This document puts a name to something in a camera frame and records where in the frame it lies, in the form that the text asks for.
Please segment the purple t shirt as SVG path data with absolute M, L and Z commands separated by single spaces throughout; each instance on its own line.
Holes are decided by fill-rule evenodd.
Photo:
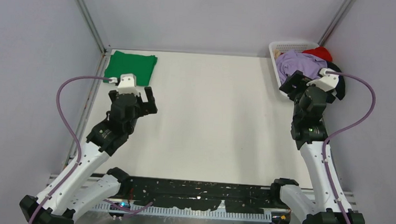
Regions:
M 280 84 L 296 71 L 301 71 L 310 79 L 317 79 L 319 71 L 328 68 L 327 62 L 315 55 L 289 50 L 275 59 Z

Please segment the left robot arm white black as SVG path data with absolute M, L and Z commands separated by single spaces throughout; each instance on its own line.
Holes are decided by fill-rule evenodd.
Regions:
M 158 112 L 153 90 L 145 87 L 147 101 L 133 88 L 109 92 L 111 107 L 106 118 L 92 128 L 78 155 L 59 176 L 36 196 L 26 195 L 19 203 L 28 224 L 75 224 L 96 204 L 111 196 L 130 194 L 130 176 L 114 167 L 90 187 L 82 185 L 134 132 L 140 117 Z

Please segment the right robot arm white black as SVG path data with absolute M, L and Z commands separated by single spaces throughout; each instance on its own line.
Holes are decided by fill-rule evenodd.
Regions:
M 310 79 L 297 70 L 279 87 L 294 103 L 291 136 L 307 166 L 314 200 L 297 182 L 283 178 L 273 182 L 269 199 L 275 207 L 286 205 L 301 224 L 365 224 L 363 214 L 353 210 L 342 192 L 331 156 L 332 136 L 322 120 L 339 76 L 323 69 L 319 79 Z

